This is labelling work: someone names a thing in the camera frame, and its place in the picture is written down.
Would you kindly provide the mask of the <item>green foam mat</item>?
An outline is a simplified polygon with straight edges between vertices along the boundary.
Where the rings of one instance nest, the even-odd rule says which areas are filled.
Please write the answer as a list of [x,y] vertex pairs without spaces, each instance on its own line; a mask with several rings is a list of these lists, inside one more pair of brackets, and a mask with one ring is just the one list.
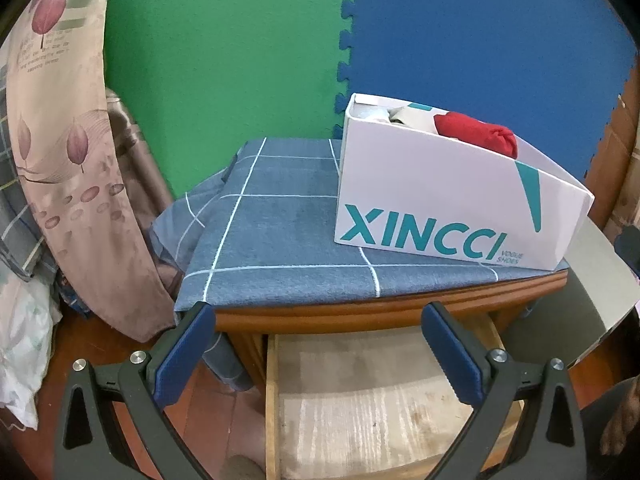
[[328,138],[345,85],[345,0],[107,0],[105,77],[171,192],[248,140]]

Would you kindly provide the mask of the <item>blue foam mat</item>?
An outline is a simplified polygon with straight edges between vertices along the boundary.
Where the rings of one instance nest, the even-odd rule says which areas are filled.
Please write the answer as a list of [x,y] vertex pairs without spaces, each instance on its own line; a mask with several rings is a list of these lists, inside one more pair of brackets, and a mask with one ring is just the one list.
[[587,174],[637,48],[606,0],[345,0],[349,93],[509,127]]

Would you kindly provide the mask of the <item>floral beige curtain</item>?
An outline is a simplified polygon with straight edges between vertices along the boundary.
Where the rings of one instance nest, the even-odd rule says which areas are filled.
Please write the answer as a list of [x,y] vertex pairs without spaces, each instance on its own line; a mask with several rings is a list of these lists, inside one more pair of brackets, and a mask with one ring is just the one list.
[[174,324],[134,216],[104,82],[107,0],[32,0],[9,34],[8,119],[18,177],[70,286],[145,342]]

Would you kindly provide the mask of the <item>white XINCCI shoe box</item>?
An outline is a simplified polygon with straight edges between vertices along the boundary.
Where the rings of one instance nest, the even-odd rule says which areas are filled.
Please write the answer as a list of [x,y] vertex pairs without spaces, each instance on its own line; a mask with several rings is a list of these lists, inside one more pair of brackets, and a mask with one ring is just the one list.
[[512,159],[390,122],[404,106],[355,93],[338,166],[338,244],[550,271],[587,219],[593,195],[518,140]]

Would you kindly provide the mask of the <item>blue checked cloth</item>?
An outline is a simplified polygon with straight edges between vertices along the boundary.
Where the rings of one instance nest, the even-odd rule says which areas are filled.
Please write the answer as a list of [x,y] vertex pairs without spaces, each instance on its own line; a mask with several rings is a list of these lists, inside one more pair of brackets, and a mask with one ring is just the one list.
[[[341,144],[257,139],[153,222],[152,244],[182,275],[174,311],[200,301],[216,312],[347,304],[536,278],[491,263],[381,252],[334,240]],[[215,330],[209,369],[236,390],[254,387],[229,336]]]

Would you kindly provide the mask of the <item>white plastic bag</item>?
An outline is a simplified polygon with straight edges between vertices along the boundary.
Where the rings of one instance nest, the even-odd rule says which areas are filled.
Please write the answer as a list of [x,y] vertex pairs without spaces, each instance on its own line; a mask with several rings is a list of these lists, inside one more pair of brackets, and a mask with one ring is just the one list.
[[1,406],[36,430],[36,396],[47,375],[55,325],[62,314],[41,275],[25,282],[1,267]]

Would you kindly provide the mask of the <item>red underwear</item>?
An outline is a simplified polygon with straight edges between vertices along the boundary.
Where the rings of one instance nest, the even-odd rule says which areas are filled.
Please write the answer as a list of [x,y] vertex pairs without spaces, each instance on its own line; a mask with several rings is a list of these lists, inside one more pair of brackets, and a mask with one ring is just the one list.
[[512,159],[518,158],[518,141],[506,127],[481,122],[465,114],[448,112],[434,116],[434,124],[440,136],[457,139]]

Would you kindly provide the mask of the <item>wooden nightstand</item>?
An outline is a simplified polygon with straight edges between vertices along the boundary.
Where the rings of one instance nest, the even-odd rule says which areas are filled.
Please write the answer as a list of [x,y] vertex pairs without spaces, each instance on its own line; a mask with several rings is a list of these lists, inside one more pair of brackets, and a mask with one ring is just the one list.
[[417,326],[423,307],[432,301],[443,304],[455,318],[488,313],[502,332],[526,304],[557,292],[567,281],[567,270],[561,270],[536,278],[347,304],[221,309],[216,312],[215,328],[229,336],[254,386],[264,391],[267,336],[358,333]]

